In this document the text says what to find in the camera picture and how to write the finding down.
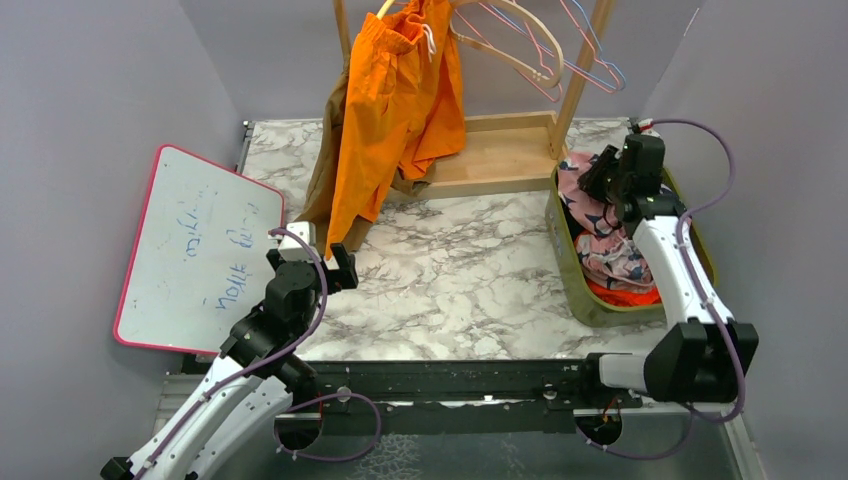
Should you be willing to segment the pink wire hanger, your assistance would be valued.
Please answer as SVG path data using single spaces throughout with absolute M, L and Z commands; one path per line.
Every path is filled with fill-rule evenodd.
M 616 1 L 595 1 L 591 14 L 580 1 L 560 1 L 560 5 L 583 41 L 578 59 L 564 62 L 572 73 L 571 80 L 580 86 L 589 83 L 610 95 L 624 90 L 626 76 L 615 63 L 604 58 L 601 42 Z
M 516 1 L 451 1 L 450 4 L 453 8 L 453 14 L 476 35 L 476 37 L 473 38 L 459 33 L 455 29 L 453 21 L 450 21 L 449 33 L 457 42 L 465 44 L 473 50 L 495 58 L 508 65 L 526 81 L 533 85 L 548 100 L 555 102 L 562 99 L 563 88 L 561 80 L 564 71 L 564 54 L 559 42 L 542 20 Z M 493 46 L 473 26 L 473 24 L 460 13 L 459 9 L 462 6 L 470 4 L 484 5 L 485 9 L 489 9 L 492 12 L 495 10 L 502 11 L 502 14 L 496 14 L 496 16 L 502 19 L 503 22 L 509 26 L 511 26 L 511 23 L 506 20 L 505 13 L 512 13 L 521 20 L 522 25 L 524 26 L 523 32 L 527 35 L 536 49 L 541 69 L 537 69 L 514 57 L 508 52 Z M 542 49 L 541 40 L 546 40 L 550 44 L 550 49 L 552 50 L 551 55 L 554 62 L 553 67 L 548 66 L 545 63 L 545 54 Z

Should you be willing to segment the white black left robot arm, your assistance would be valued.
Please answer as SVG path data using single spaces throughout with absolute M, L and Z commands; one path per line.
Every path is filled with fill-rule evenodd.
M 328 296 L 358 285 L 355 257 L 341 243 L 330 268 L 308 245 L 297 259 L 281 230 L 267 253 L 274 275 L 263 299 L 236 322 L 188 399 L 143 447 L 113 457 L 103 479 L 209 479 L 260 426 L 317 395 L 315 370 L 296 348 L 323 318 Z

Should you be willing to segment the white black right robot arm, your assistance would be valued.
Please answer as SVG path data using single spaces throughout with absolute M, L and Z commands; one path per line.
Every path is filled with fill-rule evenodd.
M 581 180 L 610 204 L 619 231 L 646 260 L 668 323 L 647 354 L 594 356 L 597 369 L 577 380 L 579 398 L 600 407 L 620 390 L 661 402 L 741 403 L 745 374 L 759 343 L 755 327 L 739 323 L 721 301 L 697 257 L 690 214 L 662 192 L 665 144 L 641 133 L 607 147 Z

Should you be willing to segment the red orange shorts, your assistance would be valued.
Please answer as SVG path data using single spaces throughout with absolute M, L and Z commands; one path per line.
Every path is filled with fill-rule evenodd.
M 603 302 L 616 307 L 661 303 L 647 261 L 632 240 L 619 233 L 600 237 L 584 230 L 574 247 L 590 291 Z

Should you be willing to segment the pink shark print shorts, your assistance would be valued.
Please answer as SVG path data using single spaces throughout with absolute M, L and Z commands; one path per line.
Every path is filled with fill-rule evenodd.
M 581 190 L 579 177 L 597 160 L 572 152 L 557 170 L 557 193 L 574 236 L 579 267 L 592 293 L 614 306 L 635 307 L 659 302 L 647 262 L 618 225 L 614 207 Z

